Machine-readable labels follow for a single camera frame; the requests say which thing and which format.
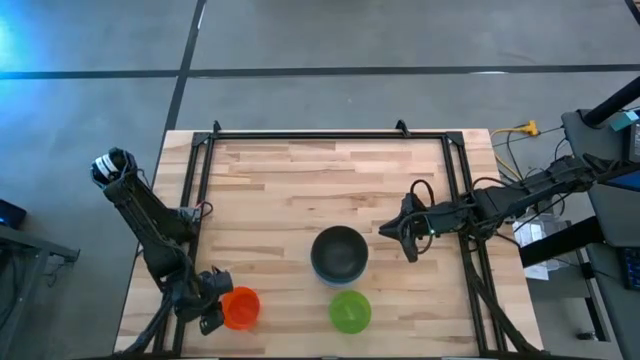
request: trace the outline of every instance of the orange bowl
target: orange bowl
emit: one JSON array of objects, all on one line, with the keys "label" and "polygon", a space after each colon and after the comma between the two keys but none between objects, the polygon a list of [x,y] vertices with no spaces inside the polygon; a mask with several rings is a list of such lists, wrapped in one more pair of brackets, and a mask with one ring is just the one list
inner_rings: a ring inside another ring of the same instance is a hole
[{"label": "orange bowl", "polygon": [[255,291],[239,286],[222,298],[224,325],[233,330],[251,329],[258,320],[260,300]]}]

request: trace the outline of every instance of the wooden table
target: wooden table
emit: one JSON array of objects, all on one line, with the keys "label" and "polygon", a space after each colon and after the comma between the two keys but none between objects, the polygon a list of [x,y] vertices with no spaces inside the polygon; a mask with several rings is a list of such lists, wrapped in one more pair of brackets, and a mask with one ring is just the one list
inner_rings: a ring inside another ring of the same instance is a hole
[{"label": "wooden table", "polygon": [[[463,132],[473,178],[498,177],[488,131]],[[163,145],[154,192],[170,207],[180,201],[192,134],[170,131]],[[194,199],[199,178],[196,173]],[[409,264],[398,242],[377,234],[380,224],[397,215],[400,199],[417,178],[432,184],[436,202],[450,199],[438,141],[217,141],[207,195],[214,211],[203,222],[196,268],[228,269],[234,285],[257,291],[262,307],[258,325],[249,332],[220,328],[202,336],[198,322],[189,323],[183,356],[477,354],[457,237],[435,239],[417,263]],[[426,191],[419,191],[427,201]],[[323,285],[310,265],[314,238],[337,224],[358,230],[369,245],[367,271],[354,289],[369,299],[373,314],[357,335],[333,328],[327,307],[338,291]],[[501,231],[511,234],[506,227]],[[517,248],[495,238],[488,252],[501,306],[541,348]],[[138,258],[116,350],[134,341],[160,299]],[[486,308],[483,318],[489,344],[495,344]],[[173,338],[173,324],[167,336]]]}]

